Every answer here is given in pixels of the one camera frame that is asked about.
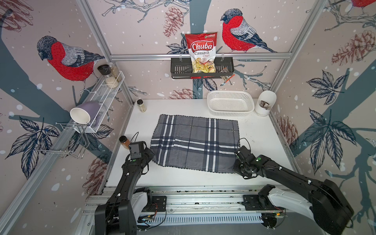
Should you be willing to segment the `grey plaid pillowcase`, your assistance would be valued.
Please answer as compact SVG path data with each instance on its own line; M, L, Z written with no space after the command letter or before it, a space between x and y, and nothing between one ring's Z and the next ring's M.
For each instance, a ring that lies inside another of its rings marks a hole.
M151 138L152 160L164 167L233 173L239 139L236 120L162 114Z

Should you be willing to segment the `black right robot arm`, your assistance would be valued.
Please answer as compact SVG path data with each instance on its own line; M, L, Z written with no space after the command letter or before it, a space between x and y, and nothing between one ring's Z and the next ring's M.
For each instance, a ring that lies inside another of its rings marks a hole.
M233 171L243 179L257 176L274 180L287 187L285 192L274 185L265 185L252 199L245 198L246 207L289 209L304 215L330 235L340 235L352 222L354 211L333 181L319 181L289 170L272 159L255 157L245 146L235 151Z

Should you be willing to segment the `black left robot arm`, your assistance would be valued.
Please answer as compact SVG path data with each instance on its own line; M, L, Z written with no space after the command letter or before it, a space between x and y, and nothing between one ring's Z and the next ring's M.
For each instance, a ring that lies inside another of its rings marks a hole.
M144 168L154 156L154 152L146 148L138 153L140 158L127 159L122 165L122 177L110 199L99 205L95 211L95 234L105 235L115 218L118 219L119 231L126 235L137 233L137 224L131 206L135 186L143 174Z

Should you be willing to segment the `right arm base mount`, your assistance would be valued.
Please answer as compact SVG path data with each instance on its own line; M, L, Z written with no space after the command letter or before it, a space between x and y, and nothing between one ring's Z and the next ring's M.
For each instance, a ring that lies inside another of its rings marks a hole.
M241 205L247 211L280 211L271 203L267 196L258 194L243 195Z

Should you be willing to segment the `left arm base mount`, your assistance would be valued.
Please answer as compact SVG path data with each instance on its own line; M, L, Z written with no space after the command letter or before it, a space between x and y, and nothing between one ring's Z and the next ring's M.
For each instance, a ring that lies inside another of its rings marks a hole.
M166 196L152 196L151 198L148 198L148 203L142 209L142 212L165 212L166 201Z

